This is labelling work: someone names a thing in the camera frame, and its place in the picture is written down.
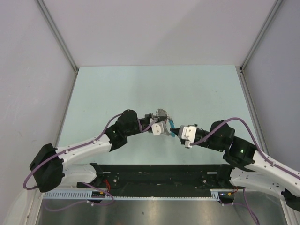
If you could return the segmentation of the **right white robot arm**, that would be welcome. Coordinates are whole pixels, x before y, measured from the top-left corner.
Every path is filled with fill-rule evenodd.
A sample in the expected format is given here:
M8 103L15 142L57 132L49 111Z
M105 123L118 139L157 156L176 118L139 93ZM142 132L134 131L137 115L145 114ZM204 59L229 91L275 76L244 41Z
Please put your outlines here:
M235 129L228 125L232 120L246 127L252 142L235 135ZM210 131L197 125L172 127L170 131L185 148L200 146L223 153L230 168L216 176L221 188L232 185L264 192L285 201L291 209L300 210L300 173L264 153L244 120L233 117L216 121Z

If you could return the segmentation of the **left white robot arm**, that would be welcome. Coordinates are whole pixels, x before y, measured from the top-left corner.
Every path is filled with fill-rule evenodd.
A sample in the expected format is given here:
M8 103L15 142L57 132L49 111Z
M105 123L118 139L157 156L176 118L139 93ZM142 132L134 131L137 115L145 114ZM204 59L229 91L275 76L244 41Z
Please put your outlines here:
M101 186L104 178L98 166L95 163L80 165L78 162L124 146L129 136L145 132L160 135L165 131L165 120L167 116L152 113L140 119L134 110L127 109L113 116L95 137L65 147L45 144L30 163L30 173L22 184L23 191L12 203L3 224L25 224L31 199L27 191L37 189L46 193L60 185L74 183L95 188Z

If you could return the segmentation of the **blue key cover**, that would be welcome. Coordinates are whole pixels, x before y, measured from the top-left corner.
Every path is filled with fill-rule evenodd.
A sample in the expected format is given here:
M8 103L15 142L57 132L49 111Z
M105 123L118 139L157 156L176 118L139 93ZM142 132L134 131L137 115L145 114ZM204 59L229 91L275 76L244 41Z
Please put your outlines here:
M170 128L175 128L175 125L174 125L173 120L168 120L168 121L169 121ZM170 131L170 135L171 135L172 137L175 137L175 136L176 136L175 133L173 133L172 131Z

